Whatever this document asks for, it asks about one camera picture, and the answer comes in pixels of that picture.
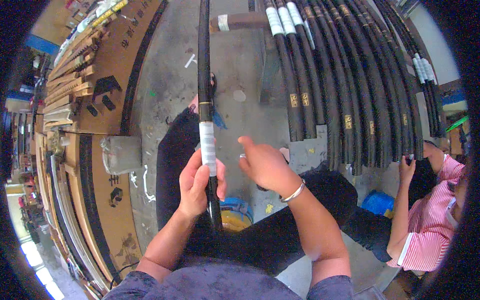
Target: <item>dark blue shirt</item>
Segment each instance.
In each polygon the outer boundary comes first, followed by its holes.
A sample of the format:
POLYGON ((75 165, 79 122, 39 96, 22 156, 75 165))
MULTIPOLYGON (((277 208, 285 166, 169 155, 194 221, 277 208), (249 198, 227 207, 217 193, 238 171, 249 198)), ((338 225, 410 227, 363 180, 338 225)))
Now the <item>dark blue shirt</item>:
MULTIPOLYGON (((150 275, 132 271, 103 299, 301 299, 280 280, 263 271, 232 263, 209 263, 178 269, 158 283, 150 275)), ((353 299, 348 276, 332 276, 313 286, 308 300, 353 299)))

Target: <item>silver bangle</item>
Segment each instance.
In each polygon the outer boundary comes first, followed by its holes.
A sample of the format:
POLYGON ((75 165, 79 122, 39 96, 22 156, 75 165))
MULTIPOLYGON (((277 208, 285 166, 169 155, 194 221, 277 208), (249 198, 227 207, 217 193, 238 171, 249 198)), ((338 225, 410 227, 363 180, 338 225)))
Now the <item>silver bangle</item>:
POLYGON ((287 203, 288 201, 291 201, 297 198, 298 195, 300 195, 301 191, 303 191, 303 189, 305 188, 305 180, 302 179, 301 181, 302 181, 302 184, 300 185, 300 187, 290 197, 287 197, 285 199, 280 199, 281 203, 287 203))

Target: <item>green object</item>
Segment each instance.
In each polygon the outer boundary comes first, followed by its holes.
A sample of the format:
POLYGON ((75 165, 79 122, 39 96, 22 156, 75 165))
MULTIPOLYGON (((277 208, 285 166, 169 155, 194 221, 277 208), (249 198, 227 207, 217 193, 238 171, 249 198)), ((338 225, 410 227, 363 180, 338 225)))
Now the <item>green object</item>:
POLYGON ((458 120, 457 122, 453 123, 450 127, 447 128, 447 130, 445 130, 446 132, 449 132, 450 130, 454 129, 454 128, 457 128, 458 126, 462 125, 466 120, 468 120, 468 116, 464 116, 463 118, 461 118, 460 120, 458 120))

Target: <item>black pants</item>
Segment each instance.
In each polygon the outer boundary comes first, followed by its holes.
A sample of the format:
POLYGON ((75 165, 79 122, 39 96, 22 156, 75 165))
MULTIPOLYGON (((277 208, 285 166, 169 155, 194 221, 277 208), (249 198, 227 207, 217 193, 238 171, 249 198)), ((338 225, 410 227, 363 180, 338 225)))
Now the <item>black pants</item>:
MULTIPOLYGON (((185 109, 173 121, 158 145, 156 213, 160 229, 179 206, 179 176, 199 142, 198 116, 185 109)), ((300 176, 305 179, 307 188, 342 226, 356 207, 355 188, 339 173, 329 172, 322 167, 300 176)), ((184 254, 249 264, 273 276, 305 255, 295 219, 288 207, 240 233, 213 233, 205 213, 195 225, 184 254)))

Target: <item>hand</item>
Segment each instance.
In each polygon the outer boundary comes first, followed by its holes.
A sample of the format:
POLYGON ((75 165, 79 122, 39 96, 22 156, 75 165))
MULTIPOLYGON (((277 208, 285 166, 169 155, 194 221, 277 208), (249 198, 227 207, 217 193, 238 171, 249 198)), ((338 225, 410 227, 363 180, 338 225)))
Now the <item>hand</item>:
MULTIPOLYGON (((221 201, 225 199, 227 182, 225 181, 225 165, 216 160, 216 177, 218 179, 217 196, 221 201)), ((180 205, 178 209, 188 217, 194 218, 207 208, 205 187, 208 184, 210 169, 202 166, 202 153, 198 149, 180 174, 180 205)))
POLYGON ((400 183, 410 184, 415 173, 415 159, 412 160, 410 166, 407 165, 405 156, 402 156, 402 160, 398 164, 398 172, 400 173, 400 183))
POLYGON ((290 169, 279 150, 266 144, 255 145, 248 136, 241 136, 238 142, 247 157, 240 158, 240 169, 261 187, 288 197, 302 184, 300 176, 290 169))

